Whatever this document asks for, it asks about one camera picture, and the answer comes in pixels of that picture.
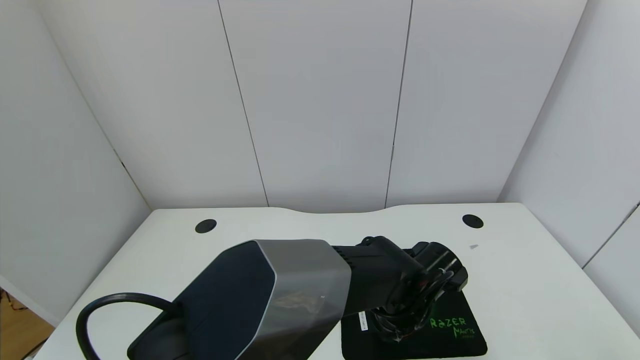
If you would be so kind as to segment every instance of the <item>panel seam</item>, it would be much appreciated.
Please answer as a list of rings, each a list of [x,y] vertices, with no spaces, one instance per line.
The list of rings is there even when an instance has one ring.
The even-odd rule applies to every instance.
[[[260,175],[260,182],[262,183],[262,191],[264,192],[264,200],[269,206],[269,198],[267,197],[267,188],[264,186],[264,178],[262,178],[262,169],[260,169],[260,161],[258,160],[258,152],[255,150],[255,142],[253,141],[253,134],[251,132],[251,125],[249,124],[249,116],[246,114],[246,107],[244,106],[244,97],[242,95],[242,89],[240,88],[240,80],[238,79],[238,73],[236,70],[236,62],[234,61],[234,54],[231,51],[231,43],[229,42],[229,35],[227,34],[227,26],[225,25],[225,17],[222,16],[222,6],[220,6],[220,0],[218,0],[218,10],[220,11],[220,20],[222,20],[222,29],[225,31],[225,39],[227,39],[227,47],[229,48],[229,56],[231,57],[231,65],[234,68],[234,75],[236,76],[236,84],[238,85],[238,93],[240,94],[240,102],[242,103],[242,110],[244,112],[244,119],[246,120],[246,126],[249,130],[249,138],[251,139],[251,145],[253,147],[253,154],[255,155],[255,163],[258,166],[258,174]]]
[[[587,260],[587,262],[584,264],[584,266],[582,267],[582,269],[584,270],[587,265],[589,265],[589,263],[591,262],[591,260],[593,260],[593,258],[596,257],[596,255],[598,255],[598,253],[605,247],[605,245],[607,245],[607,243],[609,242],[609,240],[611,240],[611,238],[613,238],[613,236],[618,232],[618,230],[620,230],[620,228],[622,227],[622,225],[625,224],[625,222],[627,222],[627,220],[629,220],[629,218],[631,217],[631,215],[636,212],[636,210],[638,209],[638,207],[640,206],[640,202],[638,202],[632,209],[631,211],[628,212],[628,214],[625,216],[624,219],[622,219],[622,222],[616,227],[616,229],[613,231],[613,233],[611,235],[609,235],[609,237],[602,243],[602,245],[598,248],[598,250],[596,250],[596,252],[593,253],[593,255],[591,255],[591,257]]]
[[[402,62],[402,74],[400,75],[400,89],[398,91],[398,104],[396,108],[396,124],[394,125],[394,140],[391,145],[391,158],[389,159],[389,174],[387,176],[387,191],[385,193],[385,209],[387,208],[387,201],[389,198],[389,184],[391,183],[391,166],[394,162],[394,151],[396,149],[396,132],[398,129],[398,116],[400,115],[400,99],[402,98],[402,85],[404,83],[404,67],[406,66],[406,53],[409,48],[409,34],[411,32],[411,17],[413,16],[413,0],[409,7],[409,23],[406,27],[406,41],[404,43],[404,58]]]

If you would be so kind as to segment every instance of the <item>white wall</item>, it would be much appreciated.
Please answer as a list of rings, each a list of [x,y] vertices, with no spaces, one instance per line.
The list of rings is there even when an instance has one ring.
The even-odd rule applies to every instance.
[[[0,286],[56,325],[149,214],[29,0],[0,0]]]
[[[584,271],[640,336],[640,210],[616,231]]]
[[[38,4],[153,208],[332,212],[494,201],[584,1]]]
[[[222,0],[269,205],[385,207],[410,0]]]
[[[217,1],[38,4],[153,208],[266,206]]]
[[[640,199],[640,2],[589,0],[501,200],[524,203],[580,266]]]
[[[416,0],[387,205],[495,202],[586,0]]]

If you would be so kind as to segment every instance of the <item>sticker label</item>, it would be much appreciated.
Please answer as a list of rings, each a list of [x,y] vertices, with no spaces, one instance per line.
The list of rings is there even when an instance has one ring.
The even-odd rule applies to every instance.
[[[367,324],[367,315],[364,313],[364,311],[359,312],[358,317],[360,318],[360,330],[369,330],[369,324]]]

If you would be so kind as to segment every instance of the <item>gray metal cover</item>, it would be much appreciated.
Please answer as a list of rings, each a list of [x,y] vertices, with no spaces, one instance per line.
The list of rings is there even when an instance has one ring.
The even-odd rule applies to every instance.
[[[237,359],[307,359],[344,312],[349,265],[324,240],[253,240],[276,280],[253,340]]]

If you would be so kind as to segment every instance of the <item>black grommet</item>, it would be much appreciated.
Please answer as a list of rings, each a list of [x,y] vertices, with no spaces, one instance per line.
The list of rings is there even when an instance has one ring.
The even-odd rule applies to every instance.
[[[218,222],[213,220],[212,218],[208,218],[207,220],[203,220],[196,225],[196,233],[204,234],[212,231],[214,227],[218,225]]]
[[[473,227],[474,229],[480,229],[482,226],[484,226],[484,222],[482,221],[481,218],[475,216],[475,215],[471,215],[471,214],[467,214],[465,216],[462,217],[462,221],[469,227]]]

